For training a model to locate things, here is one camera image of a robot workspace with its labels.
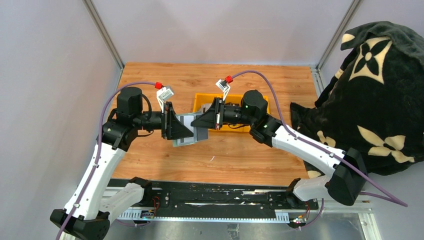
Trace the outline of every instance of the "yellow tray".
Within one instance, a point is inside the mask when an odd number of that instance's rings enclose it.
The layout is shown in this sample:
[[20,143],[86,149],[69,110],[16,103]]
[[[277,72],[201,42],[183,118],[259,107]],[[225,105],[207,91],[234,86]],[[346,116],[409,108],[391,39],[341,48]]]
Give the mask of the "yellow tray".
[[[211,104],[214,101],[214,98],[222,98],[223,94],[219,93],[196,93],[194,96],[194,107],[193,112],[199,111],[203,104]],[[242,102],[243,95],[241,94],[229,94],[226,96],[226,103],[234,103],[240,104]],[[268,96],[263,96],[263,99],[268,103],[268,107],[266,112],[270,114],[270,102],[268,100]],[[237,124],[235,126],[231,126],[232,128],[239,127],[241,124]],[[248,133],[251,130],[250,126],[244,126],[237,129],[232,129],[228,125],[223,125],[221,129],[215,130],[210,129],[212,131],[222,131],[222,132],[239,132],[239,133]]]

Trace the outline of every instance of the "black fabric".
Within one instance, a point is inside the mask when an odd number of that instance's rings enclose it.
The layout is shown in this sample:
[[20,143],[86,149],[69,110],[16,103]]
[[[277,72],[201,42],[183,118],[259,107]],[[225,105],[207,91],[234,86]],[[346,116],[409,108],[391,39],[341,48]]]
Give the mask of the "black fabric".
[[352,51],[316,108],[290,105],[293,128],[331,147],[357,149],[370,173],[390,175],[423,161],[424,38],[406,26],[372,22],[346,31],[341,49]]

